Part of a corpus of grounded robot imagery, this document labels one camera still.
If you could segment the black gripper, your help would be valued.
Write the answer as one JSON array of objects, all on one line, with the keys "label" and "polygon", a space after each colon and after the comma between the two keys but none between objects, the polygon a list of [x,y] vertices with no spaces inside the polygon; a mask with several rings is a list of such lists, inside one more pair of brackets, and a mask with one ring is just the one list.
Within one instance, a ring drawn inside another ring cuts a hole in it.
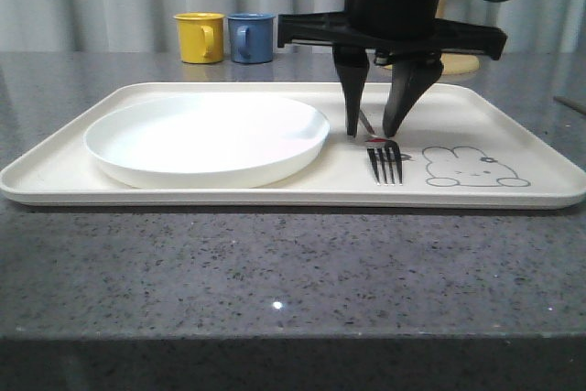
[{"label": "black gripper", "polygon": [[392,58],[392,85],[383,114],[385,136],[395,136],[409,111],[443,73],[440,53],[501,57],[506,35],[497,27],[439,19],[439,0],[345,0],[341,12],[281,15],[277,44],[332,46],[345,102],[346,133],[356,137],[368,58]]}]

